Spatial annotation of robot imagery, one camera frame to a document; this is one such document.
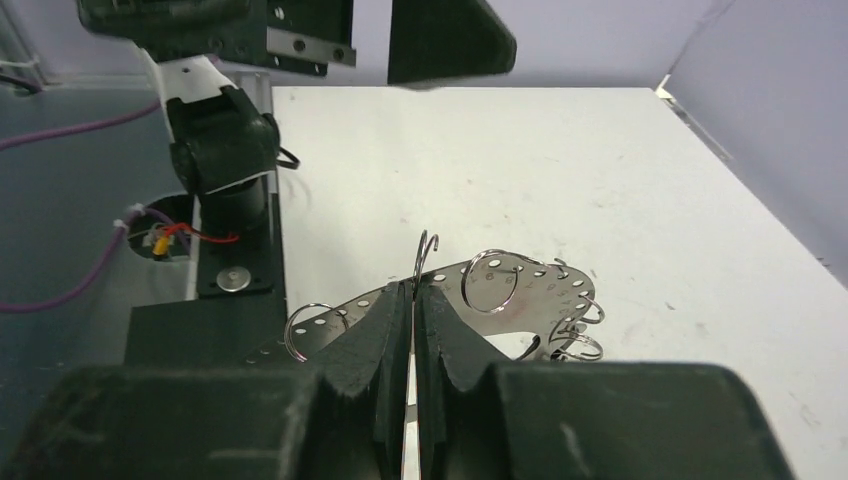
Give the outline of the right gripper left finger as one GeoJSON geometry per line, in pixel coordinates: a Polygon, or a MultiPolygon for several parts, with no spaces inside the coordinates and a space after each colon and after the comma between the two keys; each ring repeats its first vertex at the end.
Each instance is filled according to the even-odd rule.
{"type": "Polygon", "coordinates": [[[5,479],[398,479],[411,288],[296,365],[87,367],[66,375],[5,479]]]}

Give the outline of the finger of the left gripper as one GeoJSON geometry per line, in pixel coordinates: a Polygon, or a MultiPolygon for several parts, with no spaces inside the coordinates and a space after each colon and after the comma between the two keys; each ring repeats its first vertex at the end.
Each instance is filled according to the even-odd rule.
{"type": "Polygon", "coordinates": [[[394,1],[387,83],[440,81],[511,72],[517,40],[486,1],[394,1]]]}

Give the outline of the large silver keyring plate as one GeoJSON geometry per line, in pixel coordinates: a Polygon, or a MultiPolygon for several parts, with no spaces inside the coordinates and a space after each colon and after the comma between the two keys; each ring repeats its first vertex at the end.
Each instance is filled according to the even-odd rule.
{"type": "MultiPolygon", "coordinates": [[[[526,335],[518,360],[596,362],[600,342],[586,332],[606,318],[590,276],[556,258],[551,262],[491,248],[471,259],[427,270],[439,237],[423,232],[413,273],[401,284],[420,293],[440,291],[459,318],[487,339],[526,335]]],[[[309,303],[284,321],[281,333],[263,341],[240,364],[271,366],[305,362],[363,320],[389,286],[363,293],[339,305],[309,303]]]]}

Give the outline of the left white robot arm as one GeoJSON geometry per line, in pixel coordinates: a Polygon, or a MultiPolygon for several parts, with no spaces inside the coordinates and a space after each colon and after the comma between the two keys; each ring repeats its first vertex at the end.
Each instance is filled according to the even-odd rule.
{"type": "MultiPolygon", "coordinates": [[[[156,86],[173,169],[203,223],[241,233],[261,223],[258,184],[281,164],[278,125],[218,61],[324,77],[354,67],[350,1],[80,1],[89,32],[132,42],[156,86]]],[[[395,1],[387,82],[434,86],[509,73],[517,41],[485,1],[395,1]]]]}

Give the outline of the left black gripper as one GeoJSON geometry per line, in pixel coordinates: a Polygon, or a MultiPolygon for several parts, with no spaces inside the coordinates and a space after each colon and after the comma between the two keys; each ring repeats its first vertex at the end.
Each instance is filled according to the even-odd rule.
{"type": "Polygon", "coordinates": [[[198,55],[324,77],[355,67],[350,1],[90,0],[76,4],[89,32],[124,39],[158,62],[198,55]]]}

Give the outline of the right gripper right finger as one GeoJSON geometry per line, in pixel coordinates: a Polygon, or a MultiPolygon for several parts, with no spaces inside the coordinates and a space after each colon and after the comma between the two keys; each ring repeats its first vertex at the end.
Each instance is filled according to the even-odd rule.
{"type": "Polygon", "coordinates": [[[710,364],[513,361],[435,287],[415,302],[425,479],[789,479],[754,394],[710,364]]]}

